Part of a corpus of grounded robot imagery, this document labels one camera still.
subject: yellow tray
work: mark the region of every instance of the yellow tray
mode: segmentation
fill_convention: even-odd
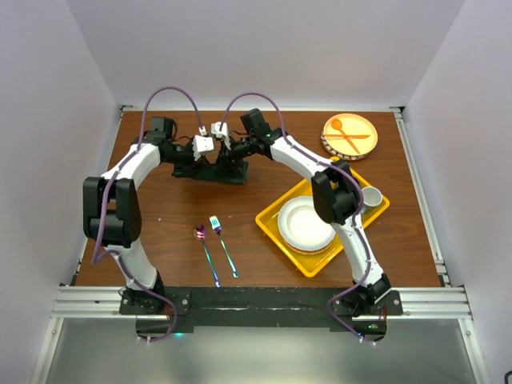
[[[370,185],[367,180],[362,178],[354,170],[352,170],[352,175],[355,176],[357,180],[359,180],[361,188]],[[312,278],[315,276],[318,272],[320,272],[320,270],[322,270],[324,266],[327,265],[328,262],[334,258],[334,256],[343,250],[343,245],[340,242],[339,237],[336,236],[332,243],[318,254],[300,254],[292,247],[290,247],[279,233],[278,215],[282,206],[284,206],[284,204],[292,198],[296,198],[298,196],[311,196],[312,194],[313,192],[311,190],[310,182],[304,179],[256,216],[256,224],[258,224],[263,232],[265,232],[265,234],[272,239],[272,241],[279,247],[279,249],[307,278]],[[386,196],[382,196],[382,203],[380,206],[373,210],[368,210],[364,213],[362,216],[362,226],[366,228],[389,206],[390,201],[388,198]]]

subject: spoon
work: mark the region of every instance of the spoon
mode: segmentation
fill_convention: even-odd
[[[211,273],[214,275],[215,285],[217,288],[221,286],[221,282],[218,280],[217,272],[215,272],[214,264],[211,261],[210,252],[208,252],[208,248],[206,247],[206,228],[205,226],[196,226],[194,228],[194,237],[202,242],[202,246],[205,249],[206,258],[208,259],[208,263],[210,264]]]

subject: white cup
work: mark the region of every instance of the white cup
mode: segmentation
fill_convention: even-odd
[[[382,193],[374,186],[365,186],[362,189],[362,198],[365,206],[362,208],[361,214],[364,214],[367,210],[377,208],[382,203]]]

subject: black mounting plate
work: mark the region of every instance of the black mounting plate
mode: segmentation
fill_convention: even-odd
[[[192,333],[196,326],[315,327],[336,332],[346,329],[330,315],[326,304],[344,289],[165,287],[165,295],[177,307],[174,332]],[[403,314],[396,290],[390,291],[368,314],[379,316],[384,306],[388,315]],[[385,322],[353,320],[353,310],[341,302],[333,308],[345,322],[364,334],[386,332]],[[145,314],[141,308],[123,303],[119,313]],[[168,321],[139,319],[136,327],[139,333],[160,334],[168,325]]]

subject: iridescent fork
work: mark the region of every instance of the iridescent fork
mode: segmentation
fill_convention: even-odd
[[[216,234],[218,234],[218,237],[221,239],[222,248],[224,248],[224,252],[226,252],[227,261],[230,263],[231,271],[233,272],[233,277],[238,277],[237,267],[234,266],[233,260],[231,260],[230,253],[227,251],[226,244],[224,243],[224,240],[222,240],[221,236],[221,222],[218,220],[217,216],[212,216],[210,218],[211,228],[214,230]]]

